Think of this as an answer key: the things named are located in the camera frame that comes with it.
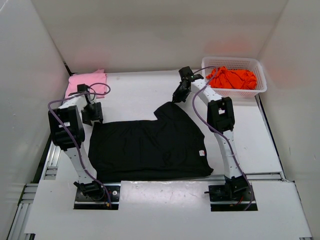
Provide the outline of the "black t shirt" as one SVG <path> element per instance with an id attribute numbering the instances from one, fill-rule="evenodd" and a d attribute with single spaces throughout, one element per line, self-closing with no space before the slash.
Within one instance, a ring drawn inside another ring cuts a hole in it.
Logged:
<path id="1" fill-rule="evenodd" d="M 167 102 L 155 120 L 96 123 L 88 158 L 101 182 L 207 177 L 205 136 L 178 105 Z"/>

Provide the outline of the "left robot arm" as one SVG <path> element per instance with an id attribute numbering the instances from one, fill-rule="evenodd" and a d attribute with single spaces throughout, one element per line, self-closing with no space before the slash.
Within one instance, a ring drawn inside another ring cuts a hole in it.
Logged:
<path id="1" fill-rule="evenodd" d="M 104 194 L 102 184 L 97 180 L 97 171 L 92 166 L 84 147 L 84 125 L 92 127 L 103 122 L 101 103 L 96 101 L 98 93 L 79 84 L 77 90 L 67 98 L 48 104 L 48 120 L 53 144 L 70 159 L 78 180 L 74 185 L 86 197 Z"/>

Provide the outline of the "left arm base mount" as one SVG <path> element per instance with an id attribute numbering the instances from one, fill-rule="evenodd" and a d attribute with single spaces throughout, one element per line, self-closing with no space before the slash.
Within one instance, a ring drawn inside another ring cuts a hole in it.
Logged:
<path id="1" fill-rule="evenodd" d="M 96 181 L 83 184 L 75 181 L 76 194 L 74 210 L 118 210 L 120 204 L 121 184 L 105 183 L 104 187 Z"/>

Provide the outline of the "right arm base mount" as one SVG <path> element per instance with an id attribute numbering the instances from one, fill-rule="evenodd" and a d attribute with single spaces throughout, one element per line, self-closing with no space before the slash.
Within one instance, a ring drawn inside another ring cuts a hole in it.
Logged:
<path id="1" fill-rule="evenodd" d="M 211 212 L 258 211 L 254 192 L 250 187 L 232 192 L 226 184 L 209 185 L 204 194 L 209 196 Z"/>

